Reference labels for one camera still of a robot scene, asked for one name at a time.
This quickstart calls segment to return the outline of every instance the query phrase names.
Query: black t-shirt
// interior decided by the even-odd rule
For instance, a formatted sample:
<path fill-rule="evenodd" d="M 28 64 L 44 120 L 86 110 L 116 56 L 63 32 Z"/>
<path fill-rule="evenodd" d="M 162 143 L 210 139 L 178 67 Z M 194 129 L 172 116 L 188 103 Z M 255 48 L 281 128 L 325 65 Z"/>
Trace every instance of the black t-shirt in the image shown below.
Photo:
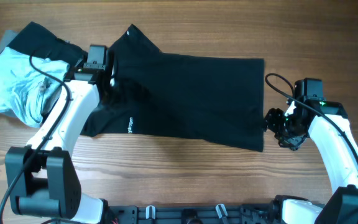
<path fill-rule="evenodd" d="M 205 139 L 262 151 L 263 59 L 165 54 L 134 25 L 109 50 L 112 99 L 92 112 L 82 134 Z"/>
<path fill-rule="evenodd" d="M 8 47 L 26 55 L 34 53 L 34 57 L 63 60 L 76 66 L 83 62 L 88 53 L 79 46 L 59 39 L 40 24 L 30 22 L 8 44 Z"/>

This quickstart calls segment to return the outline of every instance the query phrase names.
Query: light blue shirt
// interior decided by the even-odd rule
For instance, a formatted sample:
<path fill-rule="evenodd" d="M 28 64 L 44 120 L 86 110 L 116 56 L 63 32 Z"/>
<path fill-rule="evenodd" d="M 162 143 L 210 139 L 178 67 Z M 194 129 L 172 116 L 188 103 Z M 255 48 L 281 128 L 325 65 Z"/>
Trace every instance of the light blue shirt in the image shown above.
<path fill-rule="evenodd" d="M 33 64 L 60 80 L 69 65 L 32 57 Z M 29 56 L 6 47 L 0 54 L 0 113 L 12 110 L 26 125 L 38 128 L 59 97 L 61 86 L 55 80 L 35 71 Z"/>

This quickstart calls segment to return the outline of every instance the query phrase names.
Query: black cable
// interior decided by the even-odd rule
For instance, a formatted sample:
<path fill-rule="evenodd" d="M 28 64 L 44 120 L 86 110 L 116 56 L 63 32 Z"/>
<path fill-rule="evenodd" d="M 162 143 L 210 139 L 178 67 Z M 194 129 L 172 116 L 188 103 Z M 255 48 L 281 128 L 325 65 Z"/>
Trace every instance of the black cable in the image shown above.
<path fill-rule="evenodd" d="M 283 81 L 285 81 L 291 88 L 291 93 L 292 93 L 292 97 L 295 97 L 295 90 L 293 89 L 293 86 L 292 84 L 290 83 L 290 81 L 288 81 L 286 78 L 284 78 L 283 76 L 279 75 L 279 74 L 276 74 L 276 73 L 269 73 L 266 75 L 265 77 L 265 80 L 266 80 L 266 83 L 269 85 L 268 81 L 267 81 L 267 77 L 270 77 L 270 76 L 275 76 L 275 77 L 278 77 L 278 78 L 281 78 Z"/>
<path fill-rule="evenodd" d="M 350 140 L 347 138 L 346 136 L 346 133 L 344 131 L 342 131 L 342 129 L 334 122 L 332 121 L 331 119 L 329 119 L 325 114 L 319 112 L 318 110 L 315 110 L 314 108 L 300 102 L 299 100 L 295 99 L 294 97 L 291 97 L 290 95 L 284 93 L 283 91 L 279 90 L 278 88 L 276 88 L 275 86 L 273 86 L 269 80 L 268 80 L 268 77 L 269 76 L 276 76 L 276 77 L 279 77 L 281 78 L 282 80 L 284 80 L 285 82 L 289 83 L 289 81 L 287 79 L 285 79 L 284 77 L 282 77 L 281 75 L 277 75 L 277 74 L 274 74 L 274 73 L 270 73 L 268 75 L 265 76 L 265 82 L 268 86 L 270 86 L 272 89 L 274 89 L 277 93 L 287 97 L 288 99 L 290 100 L 293 100 L 296 102 L 296 105 L 300 105 L 312 112 L 314 112 L 315 114 L 317 114 L 318 116 L 321 116 L 323 117 L 326 121 L 328 121 L 332 126 L 334 126 L 334 128 L 339 132 L 339 134 L 342 136 L 342 138 L 345 140 L 346 144 L 349 146 L 349 148 L 351 149 L 352 153 L 353 153 L 353 156 L 354 156 L 354 160 L 356 160 L 356 163 L 357 163 L 357 166 L 358 166 L 358 155 L 356 153 L 356 150 L 354 149 L 352 143 L 350 142 Z"/>
<path fill-rule="evenodd" d="M 61 220 L 59 218 L 53 218 L 53 219 L 50 219 L 50 220 L 47 220 L 41 224 L 49 224 L 49 223 L 53 223 L 53 222 L 65 222 L 65 223 L 72 223 L 72 224 L 83 224 L 83 223 L 80 223 L 80 222 L 75 222 L 75 221 L 70 221 L 70 220 Z"/>
<path fill-rule="evenodd" d="M 52 124 L 52 127 L 49 129 L 48 133 L 44 136 L 44 138 L 42 139 L 41 143 L 39 144 L 39 146 L 35 149 L 35 151 L 30 155 L 30 157 L 26 160 L 26 162 L 24 163 L 24 165 L 22 166 L 22 169 L 17 173 L 17 175 L 15 176 L 15 178 L 13 179 L 11 185 L 8 187 L 8 189 L 5 192 L 4 197 L 1 200 L 1 204 L 0 204 L 0 224 L 3 224 L 3 220 L 2 220 L 2 215 L 4 213 L 4 208 L 5 208 L 5 204 L 7 202 L 7 198 L 9 197 L 9 195 L 11 194 L 14 186 L 16 185 L 17 181 L 19 180 L 20 176 L 24 173 L 25 170 L 27 170 L 33 163 L 35 156 L 37 155 L 37 153 L 41 150 L 41 148 L 45 145 L 45 143 L 50 139 L 50 137 L 52 136 L 53 132 L 55 131 L 55 128 L 58 126 L 60 120 L 62 119 L 63 115 L 65 114 L 68 105 L 70 104 L 70 100 L 71 100 L 71 91 L 69 89 L 69 87 L 61 80 L 59 80 L 58 78 L 55 78 L 49 74 L 47 74 L 46 72 L 43 72 L 41 70 L 39 70 L 37 67 L 34 66 L 34 64 L 32 63 L 32 57 L 34 56 L 34 54 L 36 53 L 37 50 L 33 51 L 30 55 L 29 61 L 30 61 L 30 65 L 31 67 L 36 70 L 37 72 L 41 73 L 42 75 L 45 75 L 48 78 L 51 78 L 53 80 L 55 80 L 56 82 L 59 82 L 59 84 L 61 84 L 64 89 L 66 89 L 67 92 L 67 97 L 66 97 L 66 102 L 65 105 L 62 109 L 62 111 L 60 112 L 59 116 L 57 117 L 56 121 Z"/>

